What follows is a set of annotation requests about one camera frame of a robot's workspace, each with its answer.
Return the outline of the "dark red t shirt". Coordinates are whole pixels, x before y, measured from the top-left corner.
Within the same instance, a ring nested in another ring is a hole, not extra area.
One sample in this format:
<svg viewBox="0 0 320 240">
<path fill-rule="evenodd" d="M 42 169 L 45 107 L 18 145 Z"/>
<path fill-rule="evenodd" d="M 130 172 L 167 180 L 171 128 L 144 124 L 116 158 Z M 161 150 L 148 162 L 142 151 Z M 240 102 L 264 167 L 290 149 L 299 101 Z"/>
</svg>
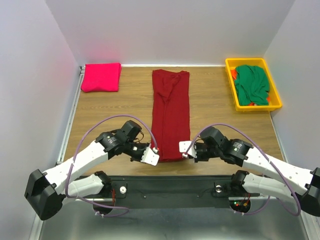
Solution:
<svg viewBox="0 0 320 240">
<path fill-rule="evenodd" d="M 157 69 L 152 72 L 151 131 L 159 149 L 159 162 L 183 159 L 179 142 L 190 139 L 190 73 Z"/>
</svg>

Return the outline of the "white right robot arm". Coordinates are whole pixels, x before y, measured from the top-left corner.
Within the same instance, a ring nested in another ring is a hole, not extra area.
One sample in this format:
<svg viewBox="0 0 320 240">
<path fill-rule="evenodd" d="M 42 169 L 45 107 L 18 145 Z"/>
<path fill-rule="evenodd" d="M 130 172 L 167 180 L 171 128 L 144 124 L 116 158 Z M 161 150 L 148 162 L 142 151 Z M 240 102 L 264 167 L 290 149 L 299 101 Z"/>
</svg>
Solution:
<svg viewBox="0 0 320 240">
<path fill-rule="evenodd" d="M 202 129 L 196 139 L 181 141 L 179 151 L 184 158 L 195 162 L 206 162 L 220 158 L 224 162 L 246 170 L 254 170 L 261 175 L 246 170 L 237 171 L 230 182 L 235 195 L 260 194 L 292 202 L 297 206 L 296 214 L 302 211 L 318 217 L 320 215 L 320 169 L 301 168 L 279 160 L 263 152 L 250 138 L 228 139 L 216 124 Z"/>
</svg>

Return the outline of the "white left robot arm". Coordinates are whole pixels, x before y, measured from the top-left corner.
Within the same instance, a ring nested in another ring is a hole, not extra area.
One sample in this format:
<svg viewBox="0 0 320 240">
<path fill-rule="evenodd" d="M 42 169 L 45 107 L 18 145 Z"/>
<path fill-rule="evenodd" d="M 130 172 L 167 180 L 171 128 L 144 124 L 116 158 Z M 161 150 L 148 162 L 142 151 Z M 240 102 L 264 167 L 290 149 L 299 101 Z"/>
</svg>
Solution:
<svg viewBox="0 0 320 240">
<path fill-rule="evenodd" d="M 24 197 L 42 220 L 57 214 L 66 203 L 90 195 L 106 197 L 111 193 L 111 180 L 103 172 L 88 177 L 82 174 L 111 158 L 126 154 L 132 161 L 156 166 L 159 151 L 150 143 L 140 143 L 136 137 L 142 128 L 128 120 L 120 129 L 102 132 L 82 151 L 63 163 L 40 171 L 34 170 L 28 177 Z"/>
</svg>

